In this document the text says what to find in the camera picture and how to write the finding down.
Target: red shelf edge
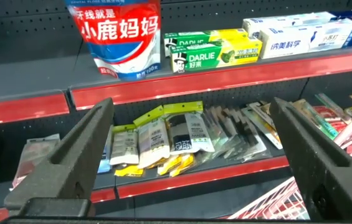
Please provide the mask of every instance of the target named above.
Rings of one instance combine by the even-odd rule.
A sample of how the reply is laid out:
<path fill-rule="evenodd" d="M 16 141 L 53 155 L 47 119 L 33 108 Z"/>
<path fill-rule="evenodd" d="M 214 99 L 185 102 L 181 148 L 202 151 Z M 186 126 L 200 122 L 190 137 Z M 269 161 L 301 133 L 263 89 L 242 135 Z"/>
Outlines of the red shelf edge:
<path fill-rule="evenodd" d="M 68 113 L 64 94 L 0 102 L 0 124 Z"/>
<path fill-rule="evenodd" d="M 115 191 L 113 188 L 94 190 L 91 194 L 91 201 L 93 203 L 103 202 L 107 200 L 116 199 Z M 0 221 L 8 218 L 8 211 L 5 208 L 0 208 Z"/>
<path fill-rule="evenodd" d="M 113 188 L 94 190 L 91 194 L 91 201 L 93 203 L 105 202 L 116 199 L 115 190 Z"/>
<path fill-rule="evenodd" d="M 280 156 L 261 161 L 249 162 L 246 164 L 228 166 L 213 170 L 206 170 L 192 174 L 183 174 L 177 177 L 152 180 L 137 184 L 130 184 L 117 187 L 119 197 L 127 198 L 137 195 L 149 194 L 162 190 L 169 190 L 177 187 L 185 187 L 193 184 L 201 184 L 229 177 L 253 174 L 266 170 L 279 169 L 289 166 L 285 156 Z"/>
<path fill-rule="evenodd" d="M 351 71 L 352 54 L 345 54 L 82 88 L 72 90 L 72 95 L 76 108 L 85 110 L 108 97 L 124 104 Z"/>

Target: store shelf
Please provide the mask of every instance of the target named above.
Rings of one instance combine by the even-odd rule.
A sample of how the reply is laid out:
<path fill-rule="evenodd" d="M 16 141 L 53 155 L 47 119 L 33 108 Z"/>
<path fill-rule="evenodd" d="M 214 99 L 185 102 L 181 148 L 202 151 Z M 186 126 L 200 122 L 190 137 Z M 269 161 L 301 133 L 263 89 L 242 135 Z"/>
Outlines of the store shelf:
<path fill-rule="evenodd" d="M 98 74 L 84 45 L 74 71 L 79 84 L 70 87 L 76 108 L 91 108 L 108 97 L 113 98 L 114 104 L 122 104 L 350 72 L 352 48 L 272 58 L 248 65 L 182 75 L 171 72 L 168 58 L 162 58 L 161 61 L 162 69 L 148 75 L 146 80 L 121 82 Z"/>
<path fill-rule="evenodd" d="M 0 123 L 69 113 L 64 92 L 82 42 L 76 34 L 0 39 Z"/>
<path fill-rule="evenodd" d="M 9 193 L 9 188 L 12 187 L 12 182 L 0 183 L 0 221 L 8 217 L 8 211 L 4 207 L 4 199 Z M 115 195 L 115 177 L 113 173 L 108 172 L 98 174 L 94 183 L 94 191 L 91 195 L 93 203 L 104 202 L 116 199 Z"/>
<path fill-rule="evenodd" d="M 119 197 L 134 197 L 289 166 L 287 158 L 283 156 L 283 150 L 276 149 L 263 135 L 262 139 L 273 158 L 250 161 L 244 164 L 239 161 L 216 158 L 187 170 L 185 174 L 177 177 L 158 176 L 156 169 L 146 170 L 144 177 L 140 178 L 116 177 Z"/>
<path fill-rule="evenodd" d="M 63 93 L 0 102 L 0 123 L 69 113 Z"/>

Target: product label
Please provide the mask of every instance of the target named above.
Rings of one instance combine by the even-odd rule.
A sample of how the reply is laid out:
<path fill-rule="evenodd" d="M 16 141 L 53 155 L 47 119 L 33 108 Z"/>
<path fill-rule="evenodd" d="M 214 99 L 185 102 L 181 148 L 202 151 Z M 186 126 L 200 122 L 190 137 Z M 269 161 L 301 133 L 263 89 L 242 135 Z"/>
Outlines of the product label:
<path fill-rule="evenodd" d="M 98 70 L 137 80 L 160 67 L 157 0 L 66 0 Z"/>

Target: white toothpaste box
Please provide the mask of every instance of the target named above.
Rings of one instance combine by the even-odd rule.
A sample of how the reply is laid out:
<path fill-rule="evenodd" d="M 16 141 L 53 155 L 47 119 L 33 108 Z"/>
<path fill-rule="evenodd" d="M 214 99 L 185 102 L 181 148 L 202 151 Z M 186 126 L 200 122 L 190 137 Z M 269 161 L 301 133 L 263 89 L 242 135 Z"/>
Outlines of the white toothpaste box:
<path fill-rule="evenodd" d="M 260 30 L 270 27 L 291 27 L 311 24 L 321 24 L 329 22 L 335 16 L 329 12 L 314 12 L 308 14 L 297 14 L 291 16 L 273 16 L 244 19 L 242 28 L 244 28 L 249 37 L 259 37 Z"/>
<path fill-rule="evenodd" d="M 263 42 L 260 58 L 274 58 L 307 52 L 340 49 L 352 33 L 352 20 L 260 31 Z"/>

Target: cartoon face logo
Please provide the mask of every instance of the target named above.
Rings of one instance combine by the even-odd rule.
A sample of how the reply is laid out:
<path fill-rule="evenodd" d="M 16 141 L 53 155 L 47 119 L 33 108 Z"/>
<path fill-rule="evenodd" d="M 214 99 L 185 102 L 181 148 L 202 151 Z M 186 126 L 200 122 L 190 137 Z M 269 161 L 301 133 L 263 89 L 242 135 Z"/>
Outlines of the cartoon face logo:
<path fill-rule="evenodd" d="M 188 63 L 187 54 L 186 53 L 178 53 L 174 62 L 175 62 L 175 66 L 177 68 L 178 73 L 185 72 L 185 67 L 186 67 L 186 64 Z"/>
<path fill-rule="evenodd" d="M 177 46 L 177 39 L 173 39 L 173 38 L 165 39 L 165 40 L 164 40 L 164 46 L 165 46 L 167 49 L 170 49 L 170 47 L 175 47 L 175 46 Z"/>

